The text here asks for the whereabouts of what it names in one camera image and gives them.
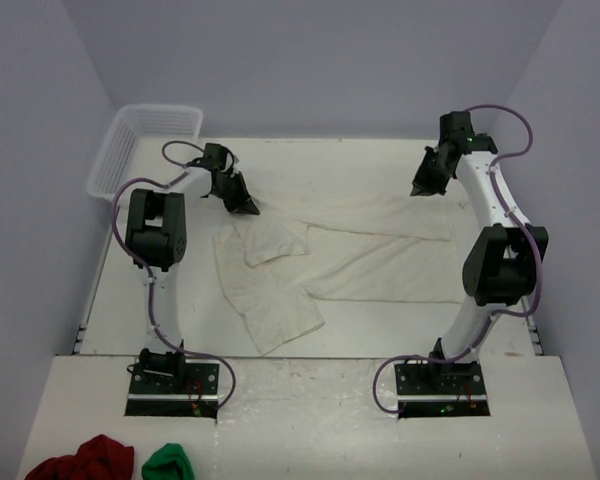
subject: black mounting plate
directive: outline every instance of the black mounting plate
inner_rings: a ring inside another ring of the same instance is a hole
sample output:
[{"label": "black mounting plate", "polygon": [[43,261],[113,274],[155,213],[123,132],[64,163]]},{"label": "black mounting plate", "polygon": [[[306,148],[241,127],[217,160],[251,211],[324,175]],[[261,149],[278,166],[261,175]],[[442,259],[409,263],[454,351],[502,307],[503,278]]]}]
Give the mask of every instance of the black mounting plate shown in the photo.
[{"label": "black mounting plate", "polygon": [[490,416],[480,365],[472,364],[469,370],[466,365],[449,367],[433,378],[427,363],[394,367],[399,418]]},{"label": "black mounting plate", "polygon": [[217,363],[187,361],[187,380],[181,386],[174,386],[173,377],[143,372],[139,363],[130,371],[125,416],[217,418]]}]

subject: wire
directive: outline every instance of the wire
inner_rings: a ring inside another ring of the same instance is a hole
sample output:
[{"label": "wire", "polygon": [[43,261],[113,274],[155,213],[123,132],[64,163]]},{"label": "wire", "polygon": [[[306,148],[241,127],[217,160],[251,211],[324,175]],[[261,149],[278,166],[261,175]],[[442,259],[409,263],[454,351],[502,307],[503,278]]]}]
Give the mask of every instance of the wire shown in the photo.
[{"label": "wire", "polygon": [[378,398],[378,379],[380,378],[380,373],[382,373],[382,371],[387,367],[387,365],[389,365],[390,363],[394,363],[394,362],[412,361],[412,360],[421,360],[421,361],[427,361],[429,363],[436,363],[436,364],[442,364],[442,365],[447,365],[450,363],[457,362],[458,360],[461,360],[464,357],[466,357],[467,355],[469,355],[469,353],[471,353],[471,351],[474,348],[477,348],[478,346],[480,346],[480,344],[482,343],[484,338],[487,336],[487,333],[489,332],[489,328],[491,327],[491,325],[493,323],[495,323],[497,315],[510,315],[513,317],[527,318],[529,315],[532,315],[538,309],[538,305],[540,304],[540,297],[542,295],[542,256],[540,255],[540,249],[538,248],[538,245],[537,245],[535,239],[533,238],[533,235],[531,235],[531,232],[522,223],[522,221],[516,216],[516,214],[513,211],[511,211],[511,208],[510,208],[509,204],[507,203],[507,201],[505,200],[504,196],[502,195],[502,191],[500,190],[500,186],[498,185],[498,180],[496,178],[496,170],[494,168],[496,165],[498,165],[498,163],[500,163],[505,158],[521,157],[522,155],[525,155],[529,150],[531,150],[531,147],[533,146],[533,129],[531,128],[529,121],[524,116],[522,116],[520,113],[513,110],[512,108],[505,107],[503,105],[490,104],[490,103],[474,105],[473,107],[467,108],[465,111],[471,112],[473,110],[482,110],[482,109],[494,109],[494,110],[501,110],[503,112],[510,113],[513,116],[515,116],[516,118],[518,118],[523,123],[523,125],[525,126],[525,128],[527,130],[527,145],[520,151],[512,152],[512,153],[505,153],[505,154],[496,156],[496,158],[494,158],[493,161],[491,162],[491,164],[489,165],[489,179],[491,180],[491,186],[493,188],[494,193],[496,194],[496,198],[498,199],[498,202],[500,202],[500,205],[505,210],[505,212],[507,212],[507,215],[509,216],[509,218],[511,218],[513,223],[515,223],[516,226],[520,229],[522,234],[527,239],[527,242],[529,242],[529,245],[531,246],[531,252],[533,254],[533,260],[534,260],[535,270],[536,270],[536,289],[535,289],[535,295],[533,297],[533,302],[532,302],[531,306],[529,307],[529,310],[527,310],[525,312],[514,312],[514,311],[508,310],[508,309],[496,309],[496,310],[493,310],[492,312],[490,312],[489,316],[487,317],[487,321],[485,322],[485,325],[483,326],[483,328],[480,331],[480,334],[478,335],[476,340],[471,344],[471,346],[469,346],[466,350],[464,350],[462,353],[456,355],[455,357],[451,357],[448,359],[439,359],[439,358],[424,357],[421,355],[398,355],[396,357],[391,357],[391,358],[385,360],[380,365],[380,367],[378,367],[378,369],[376,370],[376,374],[373,377],[373,384],[371,387],[371,391],[373,394],[373,400],[375,401],[378,408],[385,413],[400,415],[403,411],[399,408],[395,409],[395,410],[386,408],[384,405],[382,405],[380,403],[380,400]]},{"label": "wire", "polygon": [[173,350],[175,352],[182,353],[183,355],[189,355],[192,357],[215,360],[217,362],[222,363],[225,367],[227,367],[227,370],[229,370],[229,374],[231,375],[231,388],[229,389],[229,393],[224,398],[224,400],[218,404],[218,408],[222,408],[231,399],[231,397],[233,396],[233,393],[236,389],[236,374],[235,374],[235,371],[233,370],[233,368],[231,367],[231,364],[229,362],[227,362],[224,358],[219,357],[217,355],[213,355],[211,353],[201,353],[201,352],[194,352],[191,350],[186,350],[178,345],[174,345],[167,339],[167,337],[164,335],[164,333],[162,333],[162,330],[160,330],[160,326],[156,322],[156,319],[153,314],[153,297],[155,294],[154,282],[156,281],[156,276],[153,274],[153,269],[144,259],[142,259],[138,255],[136,255],[129,247],[127,247],[125,245],[124,241],[122,240],[122,236],[120,235],[120,231],[118,230],[118,223],[117,223],[118,211],[119,211],[118,203],[120,203],[120,197],[122,196],[122,194],[129,187],[136,185],[138,183],[148,183],[149,185],[152,185],[154,187],[167,190],[167,189],[173,187],[174,185],[176,185],[178,182],[180,182],[186,176],[187,176],[187,173],[185,172],[167,184],[162,184],[162,183],[156,182],[155,180],[152,180],[150,178],[145,178],[145,177],[134,178],[132,180],[125,182],[118,189],[118,191],[116,192],[116,194],[113,197],[113,201],[111,204],[111,229],[113,231],[114,238],[118,242],[118,245],[120,245],[120,248],[122,248],[122,250],[124,250],[124,252],[127,255],[129,255],[133,260],[135,260],[136,263],[138,263],[140,266],[142,266],[147,271],[147,274],[149,275],[149,295],[148,295],[148,302],[147,302],[147,312],[148,312],[148,316],[149,316],[149,323],[151,324],[151,328],[154,330],[156,337],[158,337],[158,339],[162,343],[164,343],[167,347],[169,347],[171,350]]},{"label": "wire", "polygon": [[182,167],[185,168],[187,166],[187,163],[180,163],[174,159],[172,159],[171,157],[169,157],[169,155],[167,155],[167,148],[171,145],[187,145],[189,147],[193,147],[196,150],[201,151],[202,153],[204,153],[204,149],[199,147],[198,145],[196,145],[195,143],[191,143],[191,142],[186,142],[184,140],[171,140],[170,142],[165,143],[162,146],[162,157],[169,163],[172,163],[173,165],[177,165],[178,167]]}]

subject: green cloth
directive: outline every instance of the green cloth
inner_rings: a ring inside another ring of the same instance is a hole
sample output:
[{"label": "green cloth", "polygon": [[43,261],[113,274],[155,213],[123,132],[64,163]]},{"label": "green cloth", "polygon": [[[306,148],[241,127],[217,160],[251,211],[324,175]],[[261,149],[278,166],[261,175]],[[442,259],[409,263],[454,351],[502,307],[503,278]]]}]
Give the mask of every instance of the green cloth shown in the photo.
[{"label": "green cloth", "polygon": [[142,466],[144,480],[195,480],[193,469],[179,443],[167,443]]}]

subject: plastic basket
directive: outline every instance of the plastic basket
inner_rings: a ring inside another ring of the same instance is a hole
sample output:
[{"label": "plastic basket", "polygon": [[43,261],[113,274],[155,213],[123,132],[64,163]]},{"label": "plastic basket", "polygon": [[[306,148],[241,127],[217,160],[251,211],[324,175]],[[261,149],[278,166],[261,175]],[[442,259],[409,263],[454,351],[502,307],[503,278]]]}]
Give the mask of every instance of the plastic basket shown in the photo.
[{"label": "plastic basket", "polygon": [[134,160],[142,137],[198,140],[202,111],[180,105],[127,105],[116,114],[93,165],[87,193],[112,201]]}]

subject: gray wall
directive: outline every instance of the gray wall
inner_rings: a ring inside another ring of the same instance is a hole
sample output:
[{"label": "gray wall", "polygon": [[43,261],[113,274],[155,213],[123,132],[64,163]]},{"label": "gray wall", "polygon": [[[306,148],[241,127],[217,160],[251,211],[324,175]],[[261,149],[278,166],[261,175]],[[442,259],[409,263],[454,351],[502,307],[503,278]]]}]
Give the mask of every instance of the gray wall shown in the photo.
[{"label": "gray wall", "polygon": [[206,135],[399,137],[505,101],[560,4],[63,1],[117,104],[195,104]]},{"label": "gray wall", "polygon": [[85,305],[105,224],[84,184],[111,115],[62,4],[0,0],[0,480]]},{"label": "gray wall", "polygon": [[[600,476],[600,0],[564,2],[509,105],[536,144],[509,161],[507,179],[550,235],[540,335],[562,356]],[[525,141],[505,117],[494,133],[503,151]]]}]

